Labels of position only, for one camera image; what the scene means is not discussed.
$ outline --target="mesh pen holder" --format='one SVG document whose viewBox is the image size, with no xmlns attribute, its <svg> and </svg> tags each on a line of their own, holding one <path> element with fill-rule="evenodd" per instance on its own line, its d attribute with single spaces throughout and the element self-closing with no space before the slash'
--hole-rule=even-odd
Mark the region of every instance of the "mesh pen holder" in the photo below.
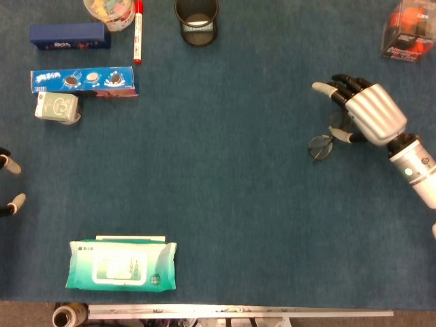
<svg viewBox="0 0 436 327">
<path fill-rule="evenodd" d="M 218 0 L 176 0 L 182 38 L 191 46 L 207 46 L 217 37 Z"/>
</svg>

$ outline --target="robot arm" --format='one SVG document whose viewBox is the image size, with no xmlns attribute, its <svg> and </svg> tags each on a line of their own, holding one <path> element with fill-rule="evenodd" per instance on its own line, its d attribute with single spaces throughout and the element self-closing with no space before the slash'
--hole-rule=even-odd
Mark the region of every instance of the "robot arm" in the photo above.
<svg viewBox="0 0 436 327">
<path fill-rule="evenodd" d="M 362 136 L 377 145 L 386 145 L 389 160 L 409 181 L 416 193 L 436 209 L 436 161 L 421 145 L 419 137 L 404 134 L 407 119 L 379 84 L 345 74 L 334 75 L 333 82 L 315 82 L 312 87 L 344 108 Z M 344 142 L 362 140 L 357 134 L 330 128 Z"/>
</svg>

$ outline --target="orange toy in box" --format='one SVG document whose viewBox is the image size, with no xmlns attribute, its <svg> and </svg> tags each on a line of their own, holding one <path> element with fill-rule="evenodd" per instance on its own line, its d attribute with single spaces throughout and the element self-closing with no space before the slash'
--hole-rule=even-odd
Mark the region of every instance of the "orange toy in box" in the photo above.
<svg viewBox="0 0 436 327">
<path fill-rule="evenodd" d="M 435 41 L 436 3 L 429 0 L 402 0 L 384 26 L 381 55 L 417 61 Z"/>
</svg>

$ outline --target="clear plastic box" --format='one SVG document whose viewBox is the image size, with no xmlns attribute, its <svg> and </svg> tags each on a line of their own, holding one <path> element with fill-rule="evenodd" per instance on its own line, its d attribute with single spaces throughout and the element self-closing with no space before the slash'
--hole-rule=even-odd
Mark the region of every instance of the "clear plastic box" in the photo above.
<svg viewBox="0 0 436 327">
<path fill-rule="evenodd" d="M 111 32 L 122 31 L 135 19 L 134 0 L 83 0 L 89 13 Z"/>
<path fill-rule="evenodd" d="M 432 47 L 436 37 L 436 3 L 401 0 L 384 25 L 381 55 L 417 61 Z"/>
</svg>

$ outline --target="blue box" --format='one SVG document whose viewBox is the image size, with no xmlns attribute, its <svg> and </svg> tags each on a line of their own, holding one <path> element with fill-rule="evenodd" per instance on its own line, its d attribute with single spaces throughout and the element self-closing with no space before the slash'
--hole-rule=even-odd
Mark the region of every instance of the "blue box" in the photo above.
<svg viewBox="0 0 436 327">
<path fill-rule="evenodd" d="M 91 97 L 137 97 L 138 83 L 130 67 L 35 70 L 32 93 L 73 93 Z"/>
<path fill-rule="evenodd" d="M 110 32 L 102 22 L 31 25 L 30 42 L 40 50 L 110 48 Z"/>
</svg>

